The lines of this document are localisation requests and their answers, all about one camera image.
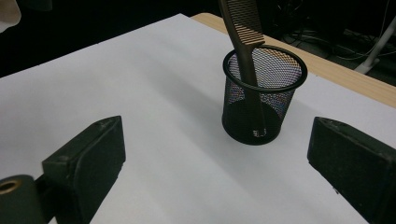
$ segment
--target pen holder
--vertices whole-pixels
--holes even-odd
[[[222,125],[233,139],[248,145],[262,145],[279,135],[291,98],[305,82],[307,69],[297,55],[278,47],[257,47],[252,51],[252,58],[257,87],[241,81],[234,50],[224,58],[223,70],[227,79]],[[263,131],[254,129],[257,119],[250,113],[252,108],[246,101],[247,91],[260,95]]]

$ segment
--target pen holder rim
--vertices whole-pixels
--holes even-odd
[[[293,91],[305,83],[306,78],[308,77],[308,69],[307,69],[304,61],[299,56],[297,56],[296,54],[294,54],[286,49],[282,49],[280,47],[271,46],[271,45],[261,45],[261,46],[258,46],[256,49],[271,49],[271,50],[280,51],[282,53],[289,54],[289,56],[300,65],[300,68],[301,68],[300,78],[296,82],[292,83],[291,85],[282,87],[282,88],[266,89],[263,87],[251,86],[251,85],[243,82],[242,80],[236,78],[233,74],[231,74],[231,72],[229,70],[229,61],[230,61],[231,57],[233,57],[233,55],[236,54],[235,49],[233,49],[224,57],[223,64],[222,64],[224,74],[233,83],[240,86],[241,88],[244,88],[245,90],[254,90],[254,91],[261,92],[261,93],[281,93],[281,92],[286,92],[286,91]]]

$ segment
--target white surface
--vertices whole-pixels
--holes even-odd
[[[42,174],[91,123],[122,115],[127,161],[92,223],[366,223],[307,161],[315,116],[396,147],[395,109],[310,75],[279,137],[223,131],[227,35],[182,15],[0,79],[0,179]]]

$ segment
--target comb teeth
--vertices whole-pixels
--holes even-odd
[[[242,43],[264,42],[256,0],[229,0],[228,9]]]

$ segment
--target wooden table edge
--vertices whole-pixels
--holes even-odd
[[[200,13],[191,18],[227,34],[223,19],[218,16],[210,13]],[[367,77],[366,75],[345,68],[339,64],[319,58],[316,55],[297,49],[269,36],[265,36],[264,39],[267,45],[278,46],[298,55],[303,59],[310,73],[326,78],[333,83],[396,108],[396,87],[375,78]]]

